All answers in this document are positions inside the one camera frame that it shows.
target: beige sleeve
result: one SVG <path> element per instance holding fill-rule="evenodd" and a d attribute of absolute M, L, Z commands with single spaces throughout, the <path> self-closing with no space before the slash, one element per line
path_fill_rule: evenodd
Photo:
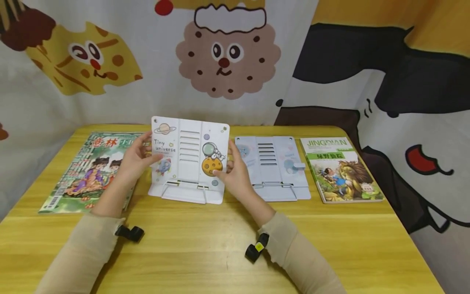
<path fill-rule="evenodd" d="M 285 215 L 276 213 L 258 231 L 267 233 L 266 250 L 303 294 L 346 293 L 328 262 Z"/>
<path fill-rule="evenodd" d="M 86 214 L 42 277 L 36 294 L 89 294 L 114 251 L 124 218 Z"/>

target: fabric backdrop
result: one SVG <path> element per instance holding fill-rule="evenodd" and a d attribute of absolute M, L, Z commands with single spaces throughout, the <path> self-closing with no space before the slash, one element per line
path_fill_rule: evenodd
<path fill-rule="evenodd" d="M 336 125 L 444 290 L 466 293 L 469 11 L 467 0 L 0 0 L 0 219 L 82 125 Z"/>

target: hand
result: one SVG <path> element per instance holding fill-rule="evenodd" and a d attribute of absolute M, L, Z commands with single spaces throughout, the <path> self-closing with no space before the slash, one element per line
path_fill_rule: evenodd
<path fill-rule="evenodd" d="M 126 150 L 113 183 L 118 181 L 118 183 L 132 188 L 148 166 L 163 158 L 163 154 L 152 155 L 150 153 L 152 146 L 143 145 L 151 141 L 151 135 L 152 131 L 142 134 L 135 139 L 131 147 Z"/>
<path fill-rule="evenodd" d="M 225 184 L 227 190 L 235 198 L 240 200 L 240 197 L 254 193 L 254 189 L 240 151 L 231 140 L 228 141 L 228 153 L 232 154 L 233 161 L 227 162 L 227 172 L 214 170 L 214 175 Z"/>

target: forearm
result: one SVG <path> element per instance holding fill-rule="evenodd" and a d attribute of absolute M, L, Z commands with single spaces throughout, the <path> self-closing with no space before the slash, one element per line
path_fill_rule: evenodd
<path fill-rule="evenodd" d="M 116 246 L 114 235 L 124 219 L 82 217 L 55 257 L 36 294 L 88 294 Z"/>
<path fill-rule="evenodd" d="M 276 211 L 253 189 L 244 195 L 238 195 L 237 198 L 259 227 L 270 221 L 276 214 Z"/>
<path fill-rule="evenodd" d="M 276 213 L 258 233 L 269 235 L 271 261 L 285 269 L 301 293 L 346 293 L 328 262 L 286 216 Z"/>
<path fill-rule="evenodd" d="M 121 180 L 118 174 L 116 179 L 104 190 L 100 200 L 91 210 L 91 214 L 105 217 L 120 217 L 125 199 L 131 188 L 132 185 L 125 180 Z"/>

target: lion illustration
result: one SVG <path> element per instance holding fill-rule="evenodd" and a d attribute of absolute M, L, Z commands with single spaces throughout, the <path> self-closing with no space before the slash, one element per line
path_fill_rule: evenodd
<path fill-rule="evenodd" d="M 339 172 L 341 177 L 346 180 L 347 187 L 344 198 L 347 200 L 362 199 L 361 184 L 371 184 L 374 181 L 364 165 L 358 161 L 340 161 Z"/>

